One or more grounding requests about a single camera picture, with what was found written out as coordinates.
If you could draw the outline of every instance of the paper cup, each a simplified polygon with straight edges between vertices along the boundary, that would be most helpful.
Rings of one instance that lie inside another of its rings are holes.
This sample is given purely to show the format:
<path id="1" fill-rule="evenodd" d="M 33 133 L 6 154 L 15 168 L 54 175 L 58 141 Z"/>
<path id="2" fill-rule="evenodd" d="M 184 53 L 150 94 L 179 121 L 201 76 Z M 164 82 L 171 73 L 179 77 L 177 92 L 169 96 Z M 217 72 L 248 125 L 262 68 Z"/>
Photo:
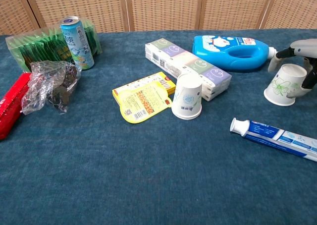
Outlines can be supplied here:
<path id="1" fill-rule="evenodd" d="M 295 98 L 286 97 L 293 90 L 301 87 L 307 71 L 299 65 L 284 64 L 264 90 L 265 98 L 279 106 L 290 106 L 295 103 Z"/>
<path id="2" fill-rule="evenodd" d="M 198 117 L 202 111 L 202 79 L 196 73 L 181 74 L 177 78 L 173 114 L 181 119 L 189 120 Z"/>

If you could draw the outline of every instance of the blue carpet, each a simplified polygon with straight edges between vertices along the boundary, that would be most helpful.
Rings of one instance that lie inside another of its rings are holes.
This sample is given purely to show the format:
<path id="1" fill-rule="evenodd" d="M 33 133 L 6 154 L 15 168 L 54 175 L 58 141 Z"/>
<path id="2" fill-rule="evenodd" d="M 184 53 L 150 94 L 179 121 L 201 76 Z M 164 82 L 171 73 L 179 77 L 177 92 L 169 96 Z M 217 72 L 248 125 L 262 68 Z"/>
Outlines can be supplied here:
<path id="1" fill-rule="evenodd" d="M 0 224 L 317 224 L 317 163 L 229 132 L 237 117 L 317 138 L 316 89 L 291 107 L 271 104 L 263 96 L 274 76 L 268 62 L 231 73 L 229 89 L 203 100 L 194 120 L 170 109 L 140 124 L 122 118 L 111 90 L 160 71 L 145 58 L 145 43 L 163 37 L 191 51 L 201 34 L 282 50 L 317 30 L 99 34 L 103 53 L 82 72 L 68 112 L 45 105 L 20 117 L 0 142 Z M 5 37 L 1 97 L 22 73 Z"/>

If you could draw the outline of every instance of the yellow package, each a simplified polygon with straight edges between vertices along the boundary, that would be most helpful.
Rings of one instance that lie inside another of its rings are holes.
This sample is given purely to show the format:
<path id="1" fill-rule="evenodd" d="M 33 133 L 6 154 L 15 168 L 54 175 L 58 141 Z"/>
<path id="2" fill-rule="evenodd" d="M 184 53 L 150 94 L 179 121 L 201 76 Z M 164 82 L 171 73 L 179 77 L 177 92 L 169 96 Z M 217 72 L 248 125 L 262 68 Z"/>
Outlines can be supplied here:
<path id="1" fill-rule="evenodd" d="M 130 123 L 143 122 L 172 106 L 167 90 L 157 81 L 138 89 L 124 90 L 118 95 L 120 112 Z"/>
<path id="2" fill-rule="evenodd" d="M 118 95 L 120 94 L 120 92 L 124 91 L 124 90 L 133 90 L 133 89 L 137 89 L 140 88 L 141 86 L 144 86 L 150 82 L 153 81 L 157 81 L 159 83 L 161 83 L 165 89 L 167 90 L 167 93 L 173 94 L 175 92 L 175 88 L 176 85 L 170 80 L 170 78 L 168 78 L 162 71 L 155 73 L 153 75 L 144 77 L 140 80 L 131 82 L 129 84 L 123 85 L 119 88 L 113 89 L 112 90 L 112 94 L 113 97 L 115 98 L 115 100 L 117 101 L 118 104 L 119 103 L 119 99 L 118 99 Z"/>

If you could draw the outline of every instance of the red package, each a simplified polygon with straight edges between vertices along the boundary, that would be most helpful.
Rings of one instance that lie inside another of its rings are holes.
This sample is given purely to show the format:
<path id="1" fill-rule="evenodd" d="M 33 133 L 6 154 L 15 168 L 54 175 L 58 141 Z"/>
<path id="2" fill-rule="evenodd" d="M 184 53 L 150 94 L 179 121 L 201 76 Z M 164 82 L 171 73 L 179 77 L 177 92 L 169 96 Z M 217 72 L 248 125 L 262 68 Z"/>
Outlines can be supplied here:
<path id="1" fill-rule="evenodd" d="M 0 140 L 7 137 L 21 115 L 21 100 L 28 91 L 31 73 L 23 73 L 0 101 Z"/>

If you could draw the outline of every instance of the green packet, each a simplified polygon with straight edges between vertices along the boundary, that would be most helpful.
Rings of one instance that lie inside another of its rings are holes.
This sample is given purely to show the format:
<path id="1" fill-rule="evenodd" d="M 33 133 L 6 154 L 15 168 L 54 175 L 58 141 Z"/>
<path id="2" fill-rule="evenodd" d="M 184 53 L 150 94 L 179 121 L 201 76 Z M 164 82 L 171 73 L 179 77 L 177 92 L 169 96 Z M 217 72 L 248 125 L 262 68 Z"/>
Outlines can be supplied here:
<path id="1" fill-rule="evenodd" d="M 81 18 L 81 21 L 92 55 L 102 53 L 94 24 L 87 18 Z M 5 41 L 12 56 L 25 72 L 31 72 L 30 64 L 34 61 L 65 60 L 73 62 L 59 24 L 9 36 Z"/>

